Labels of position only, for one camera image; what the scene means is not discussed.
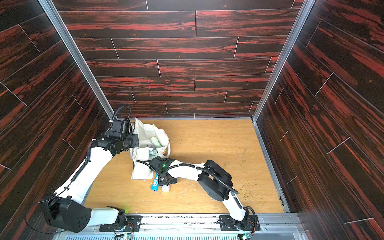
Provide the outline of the white floral canvas tote bag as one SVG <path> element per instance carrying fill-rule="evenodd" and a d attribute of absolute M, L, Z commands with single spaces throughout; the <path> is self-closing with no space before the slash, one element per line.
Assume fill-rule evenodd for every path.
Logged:
<path fill-rule="evenodd" d="M 143 161 L 147 163 L 149 160 L 149 151 L 156 148 L 147 148 L 147 145 L 152 145 L 151 138 L 157 137 L 162 148 L 157 148 L 159 157 L 168 158 L 171 154 L 170 139 L 163 129 L 157 128 L 155 125 L 144 124 L 139 119 L 135 119 L 134 134 L 139 136 L 139 147 L 130 149 L 130 157 L 134 162 L 132 180 L 151 180 L 153 178 L 153 171 L 145 164 L 139 163 Z"/>

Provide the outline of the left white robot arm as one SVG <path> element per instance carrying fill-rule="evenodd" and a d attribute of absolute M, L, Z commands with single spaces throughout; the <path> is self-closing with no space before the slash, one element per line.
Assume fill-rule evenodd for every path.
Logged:
<path fill-rule="evenodd" d="M 105 225 L 113 231 L 124 230 L 127 220 L 123 209 L 89 209 L 84 206 L 84 201 L 94 180 L 106 164 L 116 154 L 138 146 L 137 134 L 101 136 L 92 140 L 82 164 L 52 195 L 44 195 L 39 202 L 46 223 L 73 233 L 97 225 Z"/>

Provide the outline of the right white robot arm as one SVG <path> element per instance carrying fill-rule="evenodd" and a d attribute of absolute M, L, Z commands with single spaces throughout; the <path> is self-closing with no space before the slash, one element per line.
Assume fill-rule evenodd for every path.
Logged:
<path fill-rule="evenodd" d="M 221 224 L 239 231 L 258 231 L 258 217 L 249 206 L 243 206 L 234 189 L 232 176 L 216 162 L 207 160 L 204 164 L 190 164 L 175 159 L 156 157 L 152 160 L 139 161 L 158 175 L 160 186 L 176 184 L 179 178 L 196 181 L 214 200 L 227 208 L 229 216 Z"/>

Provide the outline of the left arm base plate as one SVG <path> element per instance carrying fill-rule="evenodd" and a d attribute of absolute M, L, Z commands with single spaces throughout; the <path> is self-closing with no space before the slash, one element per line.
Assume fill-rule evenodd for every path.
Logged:
<path fill-rule="evenodd" d="M 122 232 L 138 232 L 142 223 L 142 216 L 125 215 L 120 216 L 113 224 L 104 224 L 99 228 L 100 232 L 122 233 Z"/>

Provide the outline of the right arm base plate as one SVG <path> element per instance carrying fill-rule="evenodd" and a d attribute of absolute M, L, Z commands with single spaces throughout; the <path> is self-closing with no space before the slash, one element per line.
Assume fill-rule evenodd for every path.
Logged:
<path fill-rule="evenodd" d="M 230 215 L 220 215 L 217 223 L 220 225 L 221 231 L 260 231 L 260 223 L 257 216 L 246 215 L 246 220 L 237 221 Z"/>

